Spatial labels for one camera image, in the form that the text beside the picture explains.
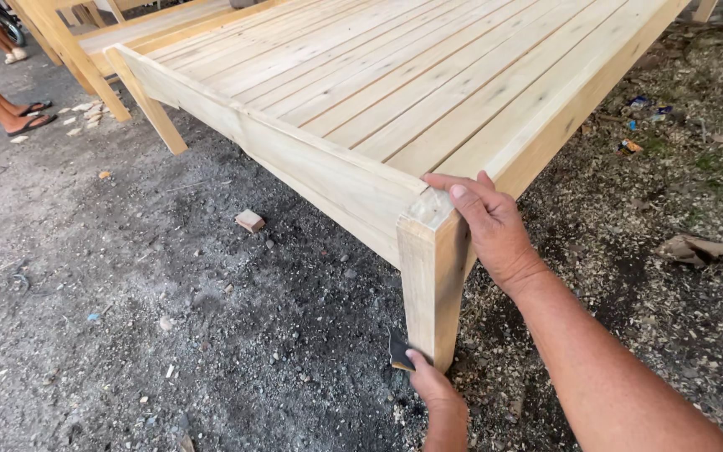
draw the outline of dirt ground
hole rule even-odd
[[[29,50],[0,53],[8,98],[93,99]],[[594,316],[723,428],[723,260],[654,253],[684,232],[723,242],[723,27],[675,24],[650,55],[520,208]],[[637,96],[674,110],[654,122]],[[405,331],[398,272],[183,111],[173,157],[125,99],[135,118],[76,136],[72,112],[20,145],[0,130],[0,451],[171,451],[183,433],[197,451],[417,450],[425,409],[386,353],[387,326]],[[622,139],[645,151],[617,154]],[[233,221],[246,208],[257,235]],[[471,450],[579,450],[479,265],[457,357]]]

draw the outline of wooden bench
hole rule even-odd
[[[213,29],[276,4],[261,3],[235,10],[229,0],[193,0],[128,21],[119,13],[116,18],[120,23],[75,35],[58,11],[65,12],[68,21],[76,21],[73,14],[68,16],[67,10],[74,5],[85,4],[89,5],[88,11],[96,11],[91,0],[18,0],[18,3],[35,23],[40,35],[60,54],[80,85],[90,94],[99,94],[119,121],[130,118],[130,114],[105,79],[115,74],[103,54],[106,47],[124,44],[131,48],[141,47],[144,51],[160,48],[202,31],[199,26],[204,26],[203,30]],[[119,8],[135,6],[136,0],[109,0],[108,3],[118,11]]]
[[[686,0],[292,0],[112,66],[173,153],[183,108],[403,275],[410,343],[445,370],[467,224],[427,171],[518,197]]]

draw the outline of forearm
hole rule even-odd
[[[429,407],[428,433],[423,452],[467,450],[467,406]]]
[[[550,271],[505,289],[582,448],[723,450],[723,434],[623,347]]]

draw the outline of black flip-flop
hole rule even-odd
[[[15,137],[16,135],[24,134],[26,132],[29,132],[30,130],[35,130],[36,128],[44,127],[46,124],[49,124],[50,122],[52,122],[58,118],[58,115],[53,114],[52,116],[49,117],[49,119],[45,120],[44,122],[37,124],[35,126],[32,125],[33,122],[37,121],[38,119],[43,118],[44,116],[46,116],[46,115],[36,116],[35,118],[30,119],[29,121],[26,122],[24,127],[22,127],[19,130],[16,130],[15,132],[8,132],[7,136]]]
[[[19,117],[19,118],[24,118],[26,115],[28,115],[28,114],[30,114],[30,113],[43,112],[45,109],[47,109],[47,108],[49,108],[49,107],[51,107],[51,106],[52,106],[52,101],[51,101],[51,100],[47,100],[47,101],[45,101],[45,102],[33,102],[33,103],[30,104],[29,107],[26,108],[26,110],[22,111],[21,114],[18,115],[18,117]]]

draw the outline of hand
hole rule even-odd
[[[487,172],[480,171],[476,181],[433,173],[422,179],[451,195],[456,210],[470,225],[473,250],[504,292],[513,293],[529,277],[549,271],[528,240],[515,200],[496,191]]]
[[[463,413],[467,419],[467,405],[445,375],[429,365],[423,354],[417,350],[407,350],[407,356],[416,370],[409,376],[409,382],[426,403],[429,413],[448,410]]]

